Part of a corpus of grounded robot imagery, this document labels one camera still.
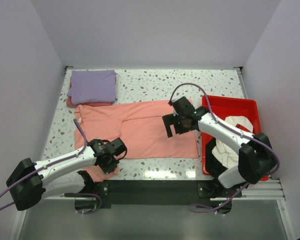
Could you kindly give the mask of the salmon pink t shirt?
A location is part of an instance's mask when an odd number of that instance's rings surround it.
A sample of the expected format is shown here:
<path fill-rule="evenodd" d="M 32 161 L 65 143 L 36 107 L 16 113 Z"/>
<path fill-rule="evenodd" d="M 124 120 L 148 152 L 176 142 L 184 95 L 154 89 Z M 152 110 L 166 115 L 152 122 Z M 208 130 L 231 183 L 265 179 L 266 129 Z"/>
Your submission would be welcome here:
<path fill-rule="evenodd" d="M 74 116 L 85 135 L 74 131 L 74 147 L 82 147 L 84 140 L 121 138 L 127 147 L 127 159 L 198 159 L 194 132 L 167 136 L 162 116 L 172 112 L 167 100 L 98 107 L 79 105 Z"/>

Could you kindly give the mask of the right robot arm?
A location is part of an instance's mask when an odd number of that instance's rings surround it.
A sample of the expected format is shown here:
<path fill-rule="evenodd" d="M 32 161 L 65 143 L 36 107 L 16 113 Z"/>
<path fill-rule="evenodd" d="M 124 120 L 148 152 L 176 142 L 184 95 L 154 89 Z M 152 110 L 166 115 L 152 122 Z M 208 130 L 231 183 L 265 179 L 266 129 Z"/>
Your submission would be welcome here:
<path fill-rule="evenodd" d="M 195 108 L 186 97 L 170 100 L 168 104 L 173 113 L 164 115 L 162 120 L 169 138 L 173 134 L 198 131 L 221 141 L 238 155 L 238 164 L 221 173 L 213 183 L 217 196 L 225 196 L 231 187 L 241 183 L 256 184 L 277 166 L 265 134 L 253 134 L 230 125 L 215 115 L 210 106 Z"/>

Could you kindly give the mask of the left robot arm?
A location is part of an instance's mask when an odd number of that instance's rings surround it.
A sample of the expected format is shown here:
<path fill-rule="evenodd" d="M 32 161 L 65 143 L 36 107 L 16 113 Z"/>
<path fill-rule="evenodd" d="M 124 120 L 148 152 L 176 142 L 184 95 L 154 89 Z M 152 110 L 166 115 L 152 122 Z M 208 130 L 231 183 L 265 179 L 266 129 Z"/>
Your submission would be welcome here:
<path fill-rule="evenodd" d="M 19 162 L 6 181 L 18 211 L 27 210 L 42 199 L 60 194 L 89 196 L 94 190 L 92 178 L 84 170 L 99 166 L 104 174 L 115 171 L 128 153 L 118 137 L 112 141 L 93 139 L 68 154 L 33 162 L 30 158 Z"/>

